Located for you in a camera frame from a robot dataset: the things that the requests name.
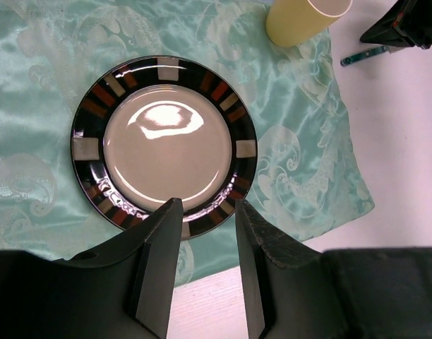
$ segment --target white surface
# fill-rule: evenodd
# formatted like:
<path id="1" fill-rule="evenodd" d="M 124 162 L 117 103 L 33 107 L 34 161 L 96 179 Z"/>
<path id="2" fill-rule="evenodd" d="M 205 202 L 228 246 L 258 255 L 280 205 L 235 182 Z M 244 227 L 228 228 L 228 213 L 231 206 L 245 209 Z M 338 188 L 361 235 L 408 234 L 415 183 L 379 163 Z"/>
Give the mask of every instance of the white surface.
<path id="1" fill-rule="evenodd" d="M 368 48 L 359 37 L 394 2 L 355 0 L 350 12 L 330 29 L 354 151 L 376 208 L 306 242 L 319 251 L 432 246 L 432 47 L 339 66 L 343 57 Z M 179 287 L 174 291 L 168 338 L 245 339 L 243 303 L 238 268 Z"/>
<path id="2" fill-rule="evenodd" d="M 175 76 L 165 70 L 162 78 Z M 104 156 L 115 184 L 134 203 L 156 210 L 176 196 L 190 210 L 223 184 L 232 141 L 207 98 L 185 87 L 155 85 L 117 107 L 104 134 Z"/>

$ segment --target teal satin cloth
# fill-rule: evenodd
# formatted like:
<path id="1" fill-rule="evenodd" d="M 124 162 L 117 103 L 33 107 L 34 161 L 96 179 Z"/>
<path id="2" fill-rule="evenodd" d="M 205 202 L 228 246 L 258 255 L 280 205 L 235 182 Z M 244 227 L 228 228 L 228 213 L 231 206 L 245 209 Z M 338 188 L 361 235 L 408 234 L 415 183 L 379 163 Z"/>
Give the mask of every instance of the teal satin cloth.
<path id="1" fill-rule="evenodd" d="M 369 212 L 328 32 L 282 49 L 265 34 L 267 12 L 222 0 L 0 0 L 0 249 L 70 258 L 120 232 L 77 185 L 71 122 L 103 73 L 151 54 L 206 65 L 248 105 L 258 135 L 248 199 L 267 220 L 303 241 Z M 237 263 L 231 218 L 182 242 L 176 283 Z"/>

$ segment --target round plate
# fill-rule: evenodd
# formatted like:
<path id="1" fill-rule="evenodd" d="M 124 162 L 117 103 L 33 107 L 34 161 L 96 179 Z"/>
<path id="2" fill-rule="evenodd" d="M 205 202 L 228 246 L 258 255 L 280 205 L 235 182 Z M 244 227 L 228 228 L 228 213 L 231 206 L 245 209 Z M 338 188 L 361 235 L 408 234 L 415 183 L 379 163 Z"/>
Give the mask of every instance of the round plate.
<path id="1" fill-rule="evenodd" d="M 89 89 L 71 154 L 85 195 L 108 221 L 125 230 L 177 197 L 188 239 L 223 223 L 246 196 L 256 140 L 226 81 L 195 62 L 155 56 L 117 66 Z"/>

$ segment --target yellow cup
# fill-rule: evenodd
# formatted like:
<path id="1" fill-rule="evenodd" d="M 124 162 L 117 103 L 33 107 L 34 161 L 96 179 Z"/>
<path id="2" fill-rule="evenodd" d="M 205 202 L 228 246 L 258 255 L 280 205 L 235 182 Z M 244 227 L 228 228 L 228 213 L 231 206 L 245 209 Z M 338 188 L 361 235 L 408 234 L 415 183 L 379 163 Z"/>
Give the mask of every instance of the yellow cup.
<path id="1" fill-rule="evenodd" d="M 275 0 L 266 33 L 277 46 L 300 44 L 342 17 L 351 4 L 352 0 Z"/>

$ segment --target white table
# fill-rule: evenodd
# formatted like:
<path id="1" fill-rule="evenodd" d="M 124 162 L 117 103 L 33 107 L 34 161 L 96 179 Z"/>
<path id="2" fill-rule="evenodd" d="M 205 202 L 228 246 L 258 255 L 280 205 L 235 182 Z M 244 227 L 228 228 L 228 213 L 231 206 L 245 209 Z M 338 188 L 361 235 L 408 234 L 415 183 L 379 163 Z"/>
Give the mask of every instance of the white table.
<path id="1" fill-rule="evenodd" d="M 339 65 L 367 47 L 359 37 L 394 2 L 354 0 L 351 11 L 330 29 L 354 151 L 376 208 L 306 242 L 318 251 L 432 246 L 432 47 Z M 239 268 L 175 289 L 168 338 L 247 337 Z"/>

